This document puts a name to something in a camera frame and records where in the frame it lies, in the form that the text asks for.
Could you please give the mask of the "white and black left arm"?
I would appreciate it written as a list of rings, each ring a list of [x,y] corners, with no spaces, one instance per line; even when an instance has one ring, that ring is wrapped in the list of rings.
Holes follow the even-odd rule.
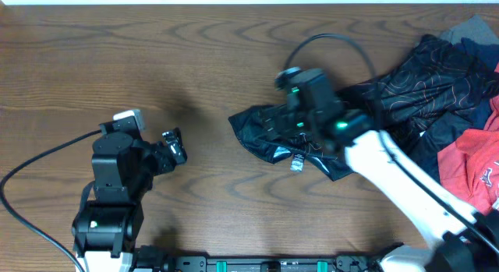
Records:
[[[163,139],[142,139],[135,118],[101,124],[93,143],[94,180],[82,192],[73,221],[74,250],[85,271],[173,271],[175,260],[153,246],[136,247],[144,214],[143,196],[154,177],[185,164],[187,154],[178,128]]]

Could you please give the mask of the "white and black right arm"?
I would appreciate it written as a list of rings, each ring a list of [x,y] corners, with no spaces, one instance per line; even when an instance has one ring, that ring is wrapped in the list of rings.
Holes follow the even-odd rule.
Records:
[[[436,183],[359,109],[347,109],[320,69],[280,72],[282,135],[312,134],[324,149],[374,184],[415,226],[426,249],[399,246],[376,265],[379,271],[496,271],[498,213],[483,215]]]

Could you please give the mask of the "black jersey with orange lines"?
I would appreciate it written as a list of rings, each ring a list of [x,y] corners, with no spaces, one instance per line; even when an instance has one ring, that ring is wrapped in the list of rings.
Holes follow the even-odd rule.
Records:
[[[380,105],[383,128],[407,154],[424,131],[444,114],[444,67],[471,64],[483,67],[450,42],[427,34],[393,71],[341,89],[338,96],[346,108],[360,109],[367,114],[372,114],[375,104]],[[343,160],[324,156],[310,136],[294,136],[290,140],[268,137],[269,129],[260,117],[263,110],[263,105],[252,106],[228,119],[236,138],[251,154],[275,164],[298,153],[333,181],[352,174]]]

